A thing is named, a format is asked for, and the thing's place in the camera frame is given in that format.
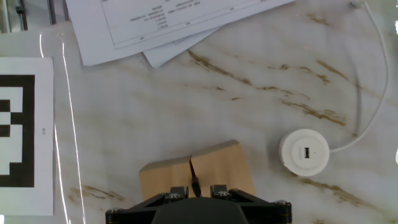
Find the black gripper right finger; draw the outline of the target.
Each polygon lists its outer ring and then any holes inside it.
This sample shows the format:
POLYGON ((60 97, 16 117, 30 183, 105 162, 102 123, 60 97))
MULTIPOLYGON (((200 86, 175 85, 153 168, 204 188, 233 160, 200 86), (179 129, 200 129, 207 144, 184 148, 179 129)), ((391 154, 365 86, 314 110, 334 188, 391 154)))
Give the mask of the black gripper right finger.
POLYGON ((292 204, 285 200, 267 202, 239 189, 229 189, 226 185, 212 185, 211 198, 233 202, 243 212, 249 223, 291 224, 292 204))

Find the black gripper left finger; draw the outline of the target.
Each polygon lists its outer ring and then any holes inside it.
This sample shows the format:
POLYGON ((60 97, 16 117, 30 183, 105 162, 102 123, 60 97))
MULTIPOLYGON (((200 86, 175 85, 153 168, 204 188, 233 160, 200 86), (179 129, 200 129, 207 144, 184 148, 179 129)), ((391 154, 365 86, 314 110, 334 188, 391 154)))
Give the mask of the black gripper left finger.
POLYGON ((164 205, 188 198, 188 187, 172 187, 169 192, 159 193, 131 208, 111 208, 105 213, 105 224, 152 223, 164 205))

